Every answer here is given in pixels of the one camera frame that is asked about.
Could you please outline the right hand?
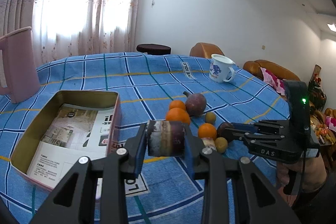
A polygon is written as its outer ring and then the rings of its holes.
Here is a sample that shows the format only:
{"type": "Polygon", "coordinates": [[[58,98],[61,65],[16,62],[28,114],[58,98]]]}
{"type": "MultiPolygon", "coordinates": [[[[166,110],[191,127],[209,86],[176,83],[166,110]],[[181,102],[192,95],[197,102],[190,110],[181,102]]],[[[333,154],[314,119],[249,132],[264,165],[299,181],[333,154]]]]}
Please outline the right hand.
{"type": "Polygon", "coordinates": [[[299,173],[303,182],[301,184],[304,192],[314,192],[325,183],[327,179],[327,171],[321,155],[319,157],[306,159],[305,164],[303,159],[300,159],[295,164],[277,163],[277,178],[282,186],[289,184],[289,171],[299,173]]]}

